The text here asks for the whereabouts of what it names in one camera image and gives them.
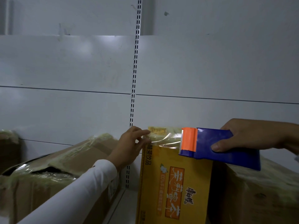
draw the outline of black horizontal line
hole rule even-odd
[[[23,138],[20,138],[20,139],[21,139],[21,140],[24,140],[24,141],[41,142],[41,141],[28,140],[28,139],[23,139]],[[57,145],[67,145],[67,144],[54,143],[54,142],[43,142],[43,143],[50,143],[50,144],[57,144]]]
[[[36,89],[36,90],[57,90],[57,91],[72,91],[72,92],[86,92],[86,93],[110,93],[110,94],[123,94],[130,95],[130,93],[112,93],[112,92],[99,92],[99,91],[87,91],[87,90],[62,90],[62,89],[48,89],[48,88],[35,88],[35,87],[22,87],[22,86],[0,86],[5,88],[22,88],[22,89]]]
[[[139,95],[139,96],[154,96],[154,97],[179,97],[179,98],[193,98],[193,99],[220,100],[220,101],[247,101],[247,102],[261,102],[261,103],[299,105],[299,103],[274,102],[274,101],[249,101],[249,100],[234,100],[234,99],[204,98],[204,97],[163,96],[163,95],[149,95],[149,94],[136,94],[136,95]]]

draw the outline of white sleeve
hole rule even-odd
[[[115,166],[108,160],[98,160],[94,167],[40,205],[19,224],[82,224],[115,177]]]

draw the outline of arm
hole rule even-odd
[[[231,119],[222,128],[230,130],[233,137],[211,146],[215,152],[225,152],[234,147],[254,149],[285,148],[299,154],[299,125],[286,122]]]
[[[31,212],[19,224],[82,224],[117,172],[131,164],[140,150],[150,143],[149,139],[141,138],[149,133],[148,130],[131,127],[121,136],[107,160],[96,161],[86,173]]]

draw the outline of box flap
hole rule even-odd
[[[118,140],[109,134],[91,137],[86,141],[52,153],[48,156],[26,162],[19,166],[14,174],[34,173],[49,167],[61,172],[81,176],[99,159],[105,159],[117,145]]]

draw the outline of taped box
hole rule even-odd
[[[204,224],[212,161],[178,155],[180,128],[149,127],[142,150],[136,224]]]
[[[103,134],[6,170],[0,179],[5,179],[9,223],[19,222],[97,160],[107,158],[117,143],[111,135]],[[118,176],[96,201],[84,224],[102,223],[119,189]]]
[[[261,157],[261,171],[214,162],[208,214],[212,224],[295,224],[299,174]]]

